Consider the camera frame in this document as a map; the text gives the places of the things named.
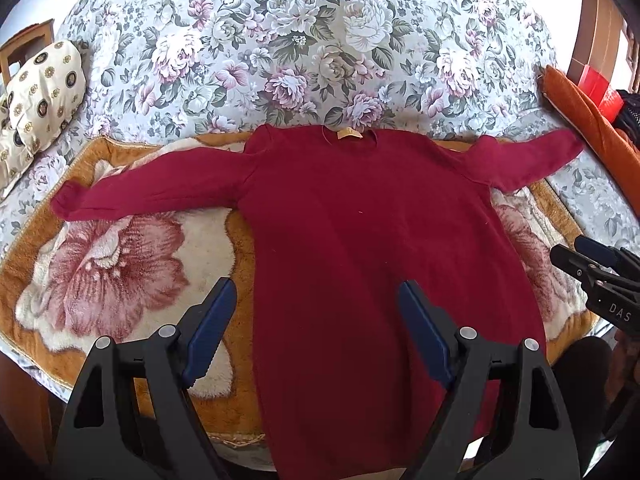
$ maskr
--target bed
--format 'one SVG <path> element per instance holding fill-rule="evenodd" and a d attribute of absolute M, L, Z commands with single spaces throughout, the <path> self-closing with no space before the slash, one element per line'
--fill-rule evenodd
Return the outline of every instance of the bed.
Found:
<path fill-rule="evenodd" d="M 153 145 L 172 150 L 201 142 L 197 135 L 226 139 L 265 121 L 380 126 L 468 142 L 482 134 L 526 140 L 564 126 L 538 92 L 538 69 L 555 64 L 555 53 L 525 0 L 80 0 L 57 39 L 79 49 L 88 88 L 68 129 L 0 205 L 3 260 L 15 256 L 14 240 L 34 211 L 44 214 L 39 205 L 60 179 L 84 164 L 89 145 L 117 166 Z M 241 149 L 242 139 L 234 139 L 207 142 Z M 137 151 L 118 158 L 119 150 Z M 496 205 L 519 203 L 547 244 L 557 235 L 572 241 L 561 228 L 548 234 L 553 211 L 562 210 L 575 221 L 574 235 L 640 250 L 638 220 L 591 152 L 547 182 L 561 202 L 543 214 L 534 212 L 540 196 L 531 190 L 497 197 Z M 579 291 L 572 294 L 577 302 Z M 548 339 L 576 312 L 554 319 Z M 70 383 L 52 372 L 55 365 L 44 367 L 16 340 L 15 331 L 1 333 L 2 352 L 68 398 Z M 228 458 L 271 467 L 253 436 L 241 442 L 249 459 L 234 455 L 239 440 L 218 440 Z"/>

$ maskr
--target orange cloth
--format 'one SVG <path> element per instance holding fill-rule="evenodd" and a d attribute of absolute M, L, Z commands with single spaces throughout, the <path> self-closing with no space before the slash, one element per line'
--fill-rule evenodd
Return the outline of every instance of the orange cloth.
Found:
<path fill-rule="evenodd" d="M 567 77 L 547 66 L 543 90 L 551 104 L 578 130 L 620 186 L 640 216 L 640 152 L 621 130 L 615 130 L 598 107 Z"/>

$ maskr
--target clothing label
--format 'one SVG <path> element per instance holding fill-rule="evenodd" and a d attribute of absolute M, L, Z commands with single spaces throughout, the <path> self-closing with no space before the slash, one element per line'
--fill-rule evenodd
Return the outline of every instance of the clothing label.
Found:
<path fill-rule="evenodd" d="M 357 132 L 353 128 L 344 128 L 338 132 L 338 139 L 347 136 L 358 137 L 359 139 L 362 139 L 362 134 L 360 132 Z"/>

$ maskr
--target red sweater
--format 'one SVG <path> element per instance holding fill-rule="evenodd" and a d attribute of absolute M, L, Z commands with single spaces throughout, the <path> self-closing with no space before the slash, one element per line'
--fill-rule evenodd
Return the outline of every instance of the red sweater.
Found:
<path fill-rule="evenodd" d="M 168 153 L 90 189 L 65 182 L 51 206 L 65 220 L 238 208 L 255 236 L 254 375 L 274 463 L 284 480 L 335 480 L 406 466 L 442 401 L 398 313 L 403 280 L 459 326 L 544 351 L 490 187 L 519 189 L 581 149 L 569 130 L 456 153 L 409 132 L 261 126 L 244 153 Z"/>

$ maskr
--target wooden chair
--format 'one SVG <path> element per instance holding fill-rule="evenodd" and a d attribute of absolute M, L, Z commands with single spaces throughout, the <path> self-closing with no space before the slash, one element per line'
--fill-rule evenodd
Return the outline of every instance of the wooden chair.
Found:
<path fill-rule="evenodd" d="M 24 65 L 35 54 L 32 49 L 37 43 L 42 44 L 39 49 L 53 43 L 53 20 L 24 28 L 0 46 L 0 72 L 5 87 L 11 81 L 9 67 L 16 62 Z"/>

